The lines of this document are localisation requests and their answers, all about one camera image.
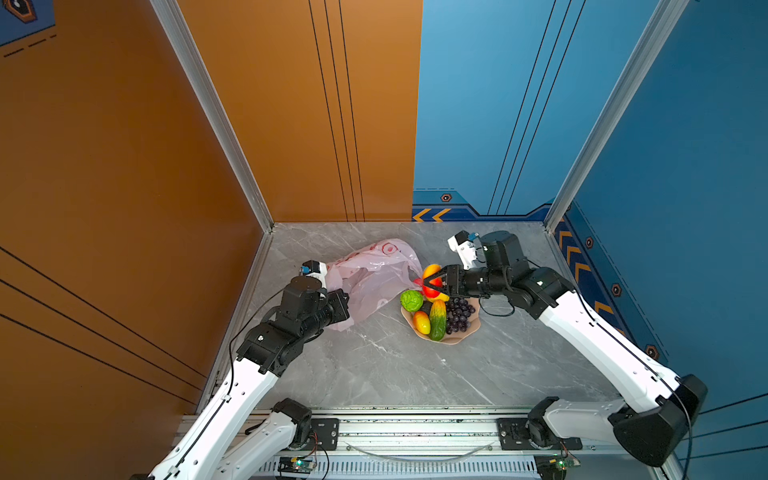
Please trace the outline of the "red yellow mango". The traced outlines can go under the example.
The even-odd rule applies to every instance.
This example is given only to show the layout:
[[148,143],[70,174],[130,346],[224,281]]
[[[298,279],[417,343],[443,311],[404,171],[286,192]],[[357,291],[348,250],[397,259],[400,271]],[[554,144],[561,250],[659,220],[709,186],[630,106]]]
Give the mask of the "red yellow mango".
[[430,302],[447,299],[446,295],[436,290],[436,287],[443,286],[442,278],[434,277],[440,270],[441,266],[439,264],[430,264],[424,269],[422,275],[422,293]]

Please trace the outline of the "green yellow cucumber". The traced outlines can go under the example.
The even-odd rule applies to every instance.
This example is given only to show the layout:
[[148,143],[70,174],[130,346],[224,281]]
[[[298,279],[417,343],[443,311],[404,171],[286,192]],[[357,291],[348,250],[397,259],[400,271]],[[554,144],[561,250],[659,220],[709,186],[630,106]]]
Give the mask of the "green yellow cucumber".
[[445,302],[442,300],[435,300],[432,303],[430,312],[430,332],[429,338],[432,341],[440,342],[446,335],[447,330],[447,310]]

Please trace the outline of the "pink printed plastic bag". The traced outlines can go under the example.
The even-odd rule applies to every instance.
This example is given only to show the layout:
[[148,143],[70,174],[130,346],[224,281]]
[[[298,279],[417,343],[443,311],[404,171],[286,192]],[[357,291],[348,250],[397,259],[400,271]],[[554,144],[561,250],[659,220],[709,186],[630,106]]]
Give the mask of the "pink printed plastic bag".
[[415,250],[404,240],[378,241],[327,264],[326,285],[349,295],[349,318],[329,326],[344,331],[362,323],[416,286],[423,267]]

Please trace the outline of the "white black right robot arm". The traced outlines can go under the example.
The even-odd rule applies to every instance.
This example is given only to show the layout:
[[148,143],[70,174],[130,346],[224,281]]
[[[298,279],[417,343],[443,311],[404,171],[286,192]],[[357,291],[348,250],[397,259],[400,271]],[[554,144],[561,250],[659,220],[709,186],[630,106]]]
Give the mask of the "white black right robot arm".
[[664,465],[692,427],[707,396],[694,375],[679,376],[641,351],[587,304],[556,270],[529,260],[516,235],[479,237],[460,231],[449,240],[460,264],[426,275],[423,286],[452,300],[503,296],[578,350],[619,394],[607,402],[572,402],[549,396],[527,416],[523,438],[541,450],[567,439],[622,447],[643,464]]

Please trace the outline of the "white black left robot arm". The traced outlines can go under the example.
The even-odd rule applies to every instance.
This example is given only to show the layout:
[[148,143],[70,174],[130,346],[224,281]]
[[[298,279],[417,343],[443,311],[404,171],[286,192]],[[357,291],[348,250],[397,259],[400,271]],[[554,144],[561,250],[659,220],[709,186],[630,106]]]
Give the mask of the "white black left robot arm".
[[305,345],[348,319],[349,296],[312,276],[294,277],[278,294],[279,304],[230,351],[229,371],[212,400],[148,478],[249,479],[279,452],[306,443],[312,412],[291,399],[278,402],[244,440],[235,438]]

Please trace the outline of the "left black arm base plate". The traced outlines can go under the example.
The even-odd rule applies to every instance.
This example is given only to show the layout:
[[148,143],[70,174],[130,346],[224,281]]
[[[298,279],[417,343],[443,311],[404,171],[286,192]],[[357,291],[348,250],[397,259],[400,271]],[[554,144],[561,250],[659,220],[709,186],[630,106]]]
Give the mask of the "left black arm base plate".
[[300,447],[303,451],[315,448],[315,440],[318,439],[319,448],[327,452],[336,451],[340,436],[340,419],[336,417],[313,417],[310,420],[310,428],[305,443]]

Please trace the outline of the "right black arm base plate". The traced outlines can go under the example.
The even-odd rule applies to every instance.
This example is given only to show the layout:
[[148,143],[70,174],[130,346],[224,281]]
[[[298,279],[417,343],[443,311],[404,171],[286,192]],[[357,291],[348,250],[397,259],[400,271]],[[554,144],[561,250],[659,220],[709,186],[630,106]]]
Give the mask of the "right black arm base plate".
[[496,420],[498,439],[503,451],[526,450],[582,450],[580,438],[554,438],[546,440],[544,445],[534,441],[526,418],[499,418]]

